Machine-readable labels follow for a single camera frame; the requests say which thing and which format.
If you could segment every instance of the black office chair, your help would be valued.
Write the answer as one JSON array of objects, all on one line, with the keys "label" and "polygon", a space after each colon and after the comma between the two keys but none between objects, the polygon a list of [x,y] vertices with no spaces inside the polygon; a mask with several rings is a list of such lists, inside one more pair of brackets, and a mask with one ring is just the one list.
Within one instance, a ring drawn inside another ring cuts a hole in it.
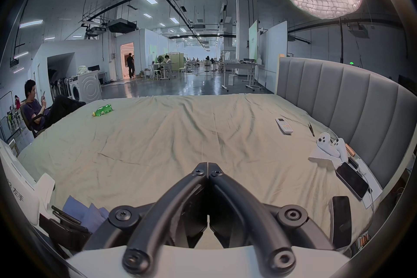
[{"label": "black office chair", "polygon": [[45,129],[41,129],[41,130],[39,130],[39,131],[35,131],[35,130],[33,129],[33,127],[32,127],[33,122],[34,122],[36,119],[39,119],[39,118],[41,118],[41,117],[45,117],[45,114],[39,114],[39,115],[37,115],[36,117],[32,118],[32,119],[29,121],[29,120],[26,118],[25,113],[24,113],[24,111],[23,111],[24,107],[25,107],[25,105],[24,105],[24,104],[22,104],[22,105],[20,106],[20,108],[19,108],[20,113],[22,114],[23,121],[25,122],[25,125],[26,125],[26,127],[28,128],[28,130],[29,130],[29,131],[32,131],[33,137],[34,137],[34,138],[36,138],[39,134],[41,134],[43,131],[45,131],[45,130],[46,130],[46,128],[45,128]]}]

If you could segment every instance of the gray upholstered headboard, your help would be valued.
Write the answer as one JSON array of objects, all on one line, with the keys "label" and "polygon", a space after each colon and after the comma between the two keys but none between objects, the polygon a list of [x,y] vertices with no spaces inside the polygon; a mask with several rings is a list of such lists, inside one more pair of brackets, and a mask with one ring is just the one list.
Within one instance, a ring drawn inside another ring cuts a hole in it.
[{"label": "gray upholstered headboard", "polygon": [[277,95],[343,138],[382,187],[397,170],[417,122],[417,97],[379,74],[324,60],[282,57]]}]

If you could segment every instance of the dark t-shirt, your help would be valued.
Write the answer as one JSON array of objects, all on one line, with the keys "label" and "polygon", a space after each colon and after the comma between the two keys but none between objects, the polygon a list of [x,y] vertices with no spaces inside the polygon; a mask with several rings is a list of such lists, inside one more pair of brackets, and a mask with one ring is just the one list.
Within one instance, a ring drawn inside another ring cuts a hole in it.
[{"label": "dark t-shirt", "polygon": [[[37,115],[39,114],[40,109],[42,109],[42,106],[39,104],[37,99],[34,99],[33,102],[25,103],[23,105],[23,112],[26,116],[26,119],[30,122],[32,119],[33,114]],[[49,113],[49,110],[45,110],[43,112],[45,115]],[[32,123],[32,128],[35,131],[39,131],[41,129],[45,128],[45,117],[40,118],[40,123],[36,124],[35,122]]]},{"label": "dark t-shirt", "polygon": [[128,56],[126,59],[126,62],[128,63],[128,66],[131,67],[133,65],[133,57]]}]

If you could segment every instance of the tweezers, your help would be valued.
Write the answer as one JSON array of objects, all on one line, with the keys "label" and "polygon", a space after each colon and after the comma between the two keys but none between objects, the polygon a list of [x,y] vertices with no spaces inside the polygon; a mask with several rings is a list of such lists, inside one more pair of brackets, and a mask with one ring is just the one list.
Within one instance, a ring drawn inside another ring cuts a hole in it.
[{"label": "tweezers", "polygon": [[311,126],[310,122],[309,122],[309,129],[310,129],[311,134],[313,135],[313,137],[315,137],[313,127]]}]

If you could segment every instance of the green plastic bottle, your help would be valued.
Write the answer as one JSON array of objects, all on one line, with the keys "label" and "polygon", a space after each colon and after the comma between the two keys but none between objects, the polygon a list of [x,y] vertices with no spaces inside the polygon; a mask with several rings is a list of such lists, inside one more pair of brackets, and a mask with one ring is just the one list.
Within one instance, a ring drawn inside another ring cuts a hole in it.
[{"label": "green plastic bottle", "polygon": [[113,111],[111,104],[106,104],[104,107],[100,107],[95,112],[93,112],[93,117],[101,116],[102,114],[107,114],[110,111]]}]

